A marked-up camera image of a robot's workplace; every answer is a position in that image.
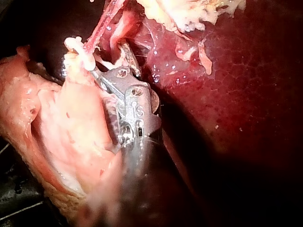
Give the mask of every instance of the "screw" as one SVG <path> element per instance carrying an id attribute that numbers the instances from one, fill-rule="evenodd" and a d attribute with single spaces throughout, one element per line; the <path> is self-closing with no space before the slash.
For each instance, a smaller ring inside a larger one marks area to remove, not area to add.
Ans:
<path id="1" fill-rule="evenodd" d="M 118 78 L 124 78 L 126 76 L 127 76 L 127 71 L 126 70 L 119 70 L 119 72 L 117 73 Z"/>
<path id="2" fill-rule="evenodd" d="M 135 87 L 133 90 L 132 90 L 132 94 L 133 96 L 140 96 L 143 94 L 143 91 L 141 88 L 139 87 Z"/>

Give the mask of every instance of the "metal instrument jaw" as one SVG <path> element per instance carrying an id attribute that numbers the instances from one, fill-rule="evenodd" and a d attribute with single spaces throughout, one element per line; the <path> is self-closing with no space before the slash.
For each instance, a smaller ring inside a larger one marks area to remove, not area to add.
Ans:
<path id="1" fill-rule="evenodd" d="M 161 119 L 154 115 L 160 104 L 159 97 L 148 83 L 133 76 L 130 67 L 121 66 L 107 72 L 95 67 L 91 73 L 100 87 L 118 98 L 116 109 L 121 144 L 148 137 L 160 129 Z"/>

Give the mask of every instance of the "dark red liver surface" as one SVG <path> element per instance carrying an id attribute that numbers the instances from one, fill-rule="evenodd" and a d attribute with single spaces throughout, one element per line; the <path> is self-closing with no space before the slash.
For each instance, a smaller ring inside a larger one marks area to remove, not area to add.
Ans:
<path id="1" fill-rule="evenodd" d="M 198 61 L 173 58 L 174 41 L 167 38 L 147 63 L 156 86 L 202 128 L 218 158 L 276 174 L 302 170 L 303 161 L 303 13 L 288 5 L 248 0 L 244 13 L 222 15 L 192 34 L 206 37 L 211 75 Z M 178 72 L 167 75 L 173 65 Z"/>

